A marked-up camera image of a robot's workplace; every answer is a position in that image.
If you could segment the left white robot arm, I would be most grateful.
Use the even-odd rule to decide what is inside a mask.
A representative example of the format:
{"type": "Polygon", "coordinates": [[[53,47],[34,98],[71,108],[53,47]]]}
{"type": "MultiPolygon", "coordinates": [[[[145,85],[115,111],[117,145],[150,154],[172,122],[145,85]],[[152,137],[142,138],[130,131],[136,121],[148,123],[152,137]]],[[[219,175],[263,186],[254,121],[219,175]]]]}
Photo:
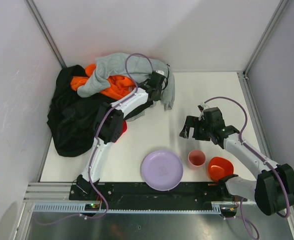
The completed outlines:
{"type": "Polygon", "coordinates": [[[103,103],[94,120],[94,141],[91,156],[83,172],[76,179],[77,190],[89,196],[92,184],[100,180],[100,172],[110,147],[123,133],[126,119],[137,116],[153,103],[161,100],[168,81],[163,71],[157,70],[127,96],[113,103],[103,103]]]}

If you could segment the grey zip hoodie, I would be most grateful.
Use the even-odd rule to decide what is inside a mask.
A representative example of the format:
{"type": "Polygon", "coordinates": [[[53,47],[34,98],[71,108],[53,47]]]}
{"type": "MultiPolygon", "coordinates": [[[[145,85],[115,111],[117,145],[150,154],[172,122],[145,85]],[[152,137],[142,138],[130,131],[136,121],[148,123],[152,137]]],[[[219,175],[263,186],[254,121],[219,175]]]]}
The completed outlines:
{"type": "Polygon", "coordinates": [[[151,69],[164,71],[168,78],[168,85],[162,91],[161,103],[164,110],[171,110],[175,100],[175,79],[170,67],[157,59],[146,59],[142,56],[132,56],[125,66],[125,60],[129,57],[126,53],[113,53],[98,57],[95,60],[96,69],[83,87],[79,87],[77,94],[82,98],[90,97],[103,87],[108,88],[110,84],[107,78],[110,76],[132,76],[138,84],[145,81],[151,74],[151,69]]]}

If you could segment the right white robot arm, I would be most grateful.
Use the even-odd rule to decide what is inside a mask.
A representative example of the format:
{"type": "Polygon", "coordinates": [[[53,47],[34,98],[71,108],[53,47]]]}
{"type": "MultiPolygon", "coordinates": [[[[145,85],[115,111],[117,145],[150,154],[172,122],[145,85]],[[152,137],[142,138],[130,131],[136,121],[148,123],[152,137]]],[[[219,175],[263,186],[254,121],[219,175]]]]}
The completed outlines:
{"type": "Polygon", "coordinates": [[[278,164],[240,136],[233,125],[226,125],[219,108],[204,108],[200,116],[186,117],[179,134],[187,139],[211,141],[231,153],[251,172],[254,180],[231,174],[219,180],[223,190],[254,201],[265,215],[273,215],[294,206],[294,169],[289,164],[278,164]]]}

